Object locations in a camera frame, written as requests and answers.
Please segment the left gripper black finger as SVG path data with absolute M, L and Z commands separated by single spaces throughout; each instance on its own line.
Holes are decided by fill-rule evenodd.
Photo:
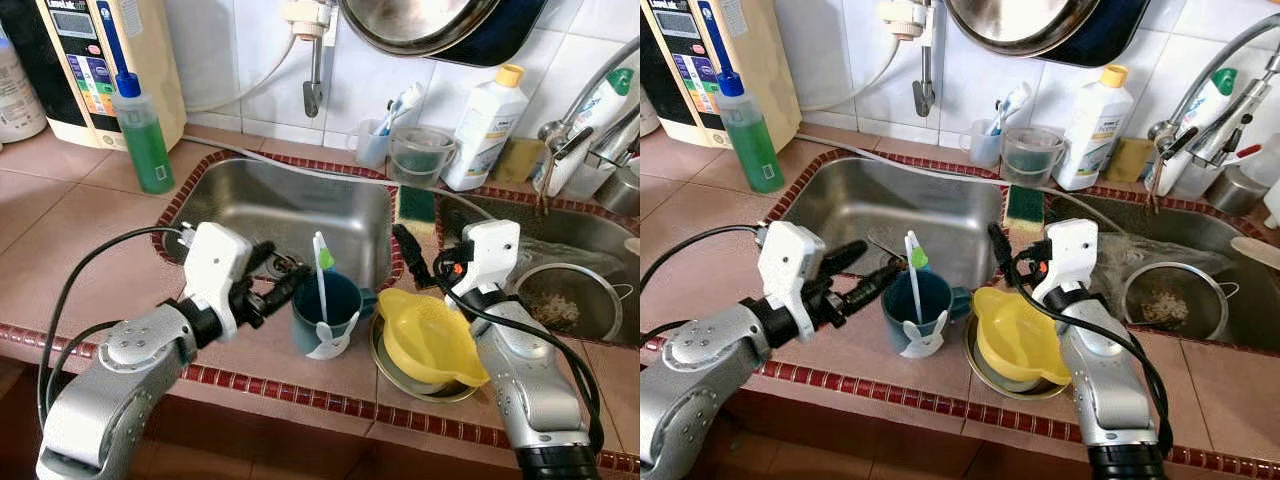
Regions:
M 835 278 L 851 268 L 867 251 L 868 243 L 864 239 L 855 239 L 824 253 L 818 264 L 815 288 L 829 289 Z
M 271 241 L 265 241 L 253 244 L 244 262 L 244 269 L 242 275 L 239 276 L 239 280 L 252 283 L 253 273 L 259 268 L 261 268 L 274 253 L 275 253 L 275 244 Z
M 863 278 L 851 291 L 840 294 L 838 314 L 851 316 L 879 297 L 906 268 L 890 264 Z
M 280 276 L 269 291 L 255 294 L 255 321 L 268 317 L 287 306 L 307 279 L 314 278 L 311 266 L 297 266 Z

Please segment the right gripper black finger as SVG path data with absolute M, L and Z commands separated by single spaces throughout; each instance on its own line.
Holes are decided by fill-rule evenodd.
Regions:
M 394 224 L 392 227 L 392 236 L 399 244 L 404 268 L 413 278 L 416 288 L 433 288 L 435 285 L 435 278 L 422 256 L 422 247 L 417 242 L 416 237 L 403 224 Z
M 989 223 L 987 227 L 987 234 L 989 236 L 997 268 L 1000 269 L 1006 284 L 1009 287 L 1024 287 L 1027 280 L 1030 278 L 1030 273 L 1020 271 L 1020 268 L 1029 266 L 1029 259 L 1025 255 L 1015 255 L 1012 252 L 1010 239 L 998 223 Z

